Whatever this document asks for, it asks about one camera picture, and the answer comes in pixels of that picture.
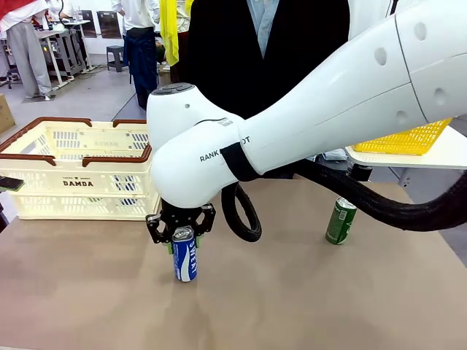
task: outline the brown basket rim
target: brown basket rim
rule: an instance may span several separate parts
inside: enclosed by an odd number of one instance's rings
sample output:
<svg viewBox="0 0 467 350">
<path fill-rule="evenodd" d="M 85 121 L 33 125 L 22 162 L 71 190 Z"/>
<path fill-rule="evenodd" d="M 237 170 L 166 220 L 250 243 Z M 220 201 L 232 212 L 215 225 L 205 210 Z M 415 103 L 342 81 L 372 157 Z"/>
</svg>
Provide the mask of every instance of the brown basket rim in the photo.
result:
<svg viewBox="0 0 467 350">
<path fill-rule="evenodd" d="M 38 126 L 43 122 L 72 122 L 72 123 L 84 123 L 88 127 L 92 128 L 93 124 L 89 118 L 68 118 L 68 117 L 40 117 L 27 126 L 19 130 L 13 136 L 10 136 L 5 142 L 0 144 L 0 159 L 10 160 L 43 160 L 49 163 L 51 166 L 57 166 L 55 157 L 53 155 L 16 155 L 2 153 L 6 148 L 11 146 L 13 142 L 16 142 L 20 137 L 28 133 L 31 129 Z M 114 120 L 112 127 L 116 128 L 119 124 L 146 124 L 146 120 L 131 120 L 131 119 L 119 119 Z M 147 145 L 144 149 L 141 157 L 84 157 L 82 159 L 82 167 L 86 168 L 90 163 L 145 163 L 149 160 L 149 156 L 152 152 L 152 147 Z"/>
</svg>

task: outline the black jacket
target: black jacket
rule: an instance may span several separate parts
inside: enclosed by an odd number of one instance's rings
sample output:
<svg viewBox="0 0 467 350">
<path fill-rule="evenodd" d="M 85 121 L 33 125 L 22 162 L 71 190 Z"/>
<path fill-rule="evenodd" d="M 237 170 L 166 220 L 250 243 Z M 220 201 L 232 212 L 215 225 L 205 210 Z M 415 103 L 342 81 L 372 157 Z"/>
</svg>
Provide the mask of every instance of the black jacket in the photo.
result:
<svg viewBox="0 0 467 350">
<path fill-rule="evenodd" d="M 245 119 L 294 88 L 350 28 L 347 0 L 280 0 L 263 59 L 247 0 L 195 0 L 191 15 L 189 82 Z"/>
</svg>

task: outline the black cable hose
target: black cable hose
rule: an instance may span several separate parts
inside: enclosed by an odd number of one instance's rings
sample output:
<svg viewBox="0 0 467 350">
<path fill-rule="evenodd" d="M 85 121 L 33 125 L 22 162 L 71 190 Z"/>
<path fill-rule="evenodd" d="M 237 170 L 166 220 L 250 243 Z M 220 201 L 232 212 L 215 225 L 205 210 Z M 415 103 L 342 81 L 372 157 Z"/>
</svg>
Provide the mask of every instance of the black cable hose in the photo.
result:
<svg viewBox="0 0 467 350">
<path fill-rule="evenodd" d="M 467 222 L 467 171 L 443 195 L 423 204 L 399 203 L 370 190 L 360 182 L 320 164 L 300 160 L 277 169 L 295 172 L 335 192 L 374 219 L 402 230 L 435 231 L 454 228 Z M 238 215 L 235 197 L 239 199 L 250 223 L 246 227 Z M 222 191 L 222 207 L 229 227 L 241 239 L 256 242 L 261 225 L 255 208 L 238 183 Z"/>
<path fill-rule="evenodd" d="M 240 219 L 236 208 L 235 197 L 242 205 L 251 228 L 248 228 Z M 238 182 L 230 184 L 222 190 L 220 200 L 225 220 L 231 230 L 246 242 L 255 243 L 261 238 L 261 223 L 256 214 L 255 207 L 248 195 Z"/>
<path fill-rule="evenodd" d="M 426 232 L 467 222 L 467 172 L 438 198 L 423 204 L 407 204 L 385 198 L 348 176 L 308 160 L 290 166 L 297 174 L 341 195 L 369 216 L 395 228 Z"/>
</svg>

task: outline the cardboard box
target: cardboard box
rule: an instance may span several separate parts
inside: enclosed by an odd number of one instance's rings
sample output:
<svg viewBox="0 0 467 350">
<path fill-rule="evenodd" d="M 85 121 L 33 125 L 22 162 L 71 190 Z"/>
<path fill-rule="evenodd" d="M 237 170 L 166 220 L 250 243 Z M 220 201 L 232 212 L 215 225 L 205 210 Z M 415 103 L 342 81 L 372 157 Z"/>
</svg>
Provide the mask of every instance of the cardboard box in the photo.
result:
<svg viewBox="0 0 467 350">
<path fill-rule="evenodd" d="M 5 95 L 0 93 L 0 133 L 3 133 L 15 126 L 12 112 L 9 110 Z"/>
</svg>

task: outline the stool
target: stool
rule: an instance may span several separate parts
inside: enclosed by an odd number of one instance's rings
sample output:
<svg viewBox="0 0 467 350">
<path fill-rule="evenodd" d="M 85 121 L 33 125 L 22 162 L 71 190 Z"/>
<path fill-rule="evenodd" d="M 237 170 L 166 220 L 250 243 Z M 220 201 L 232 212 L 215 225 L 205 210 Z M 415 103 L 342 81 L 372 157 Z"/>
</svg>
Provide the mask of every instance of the stool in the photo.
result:
<svg viewBox="0 0 467 350">
<path fill-rule="evenodd" d="M 114 55 L 114 60 L 109 61 L 109 54 Z M 110 67 L 117 69 L 117 72 L 122 72 L 123 67 L 126 67 L 126 64 L 123 64 L 123 46 L 107 46 L 107 71 L 110 70 Z"/>
</svg>

